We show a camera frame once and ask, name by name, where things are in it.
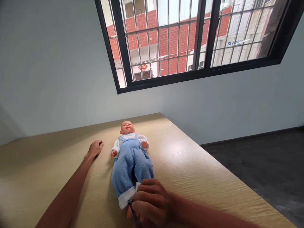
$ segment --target red decoration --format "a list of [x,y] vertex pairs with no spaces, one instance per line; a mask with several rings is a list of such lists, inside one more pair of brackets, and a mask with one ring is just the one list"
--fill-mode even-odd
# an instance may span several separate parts
[[143,69],[142,71],[144,72],[145,69],[147,69],[147,67],[148,67],[148,66],[147,66],[146,64],[143,64],[143,65],[142,65],[142,69]]

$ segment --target white sleeve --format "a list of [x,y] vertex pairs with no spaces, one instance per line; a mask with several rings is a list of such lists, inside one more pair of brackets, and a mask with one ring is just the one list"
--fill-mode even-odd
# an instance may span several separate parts
[[119,139],[116,139],[115,142],[114,142],[114,146],[113,146],[111,152],[112,152],[113,150],[117,150],[117,155],[118,155],[118,153],[119,153],[119,148],[120,148],[120,140],[119,140]]
[[[140,144],[141,144],[143,141],[148,142],[147,138],[146,138],[144,135],[138,135],[137,138],[138,138],[138,140],[140,141]],[[149,142],[148,142],[148,147],[147,147],[147,148],[144,148],[144,149],[145,149],[145,150],[148,150],[148,149],[149,149],[149,146],[150,146],[150,144],[149,144]]]

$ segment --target blue overalls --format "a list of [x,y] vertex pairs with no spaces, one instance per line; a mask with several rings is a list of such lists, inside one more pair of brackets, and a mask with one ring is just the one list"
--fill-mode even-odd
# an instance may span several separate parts
[[120,136],[119,139],[122,140],[122,143],[117,157],[114,158],[111,182],[121,209],[126,207],[127,201],[135,193],[132,183],[133,168],[138,182],[154,178],[152,161],[137,136],[138,134],[135,134],[134,138],[128,139]]

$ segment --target baby doll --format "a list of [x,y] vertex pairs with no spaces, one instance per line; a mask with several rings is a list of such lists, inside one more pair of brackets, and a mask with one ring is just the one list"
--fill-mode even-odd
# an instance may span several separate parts
[[[120,126],[122,136],[115,141],[111,152],[114,158],[111,182],[121,210],[127,206],[143,179],[154,178],[153,164],[146,152],[149,148],[147,138],[134,132],[133,124],[124,121]],[[133,169],[138,181],[136,186],[132,183]],[[127,217],[132,217],[130,208]]]

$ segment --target white cuff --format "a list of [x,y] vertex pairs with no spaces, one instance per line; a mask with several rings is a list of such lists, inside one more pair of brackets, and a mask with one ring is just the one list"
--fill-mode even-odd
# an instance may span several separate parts
[[[139,141],[140,141],[140,145],[141,145],[142,142],[145,141],[145,140],[144,140],[144,139],[140,139]],[[150,144],[149,144],[148,141],[147,141],[147,143],[148,143],[148,147],[147,147],[147,148],[144,148],[145,151],[147,151],[147,150],[149,149],[149,146],[150,146]]]
[[117,150],[117,155],[116,155],[116,157],[114,157],[114,159],[115,159],[115,158],[118,158],[119,147],[113,147],[112,150],[111,150],[111,152],[112,152],[113,150]]
[[132,188],[125,191],[118,197],[119,207],[121,210],[124,209],[128,205],[128,200],[133,197],[133,195],[137,191],[139,185],[140,185],[140,183],[137,182],[136,186],[133,186]]

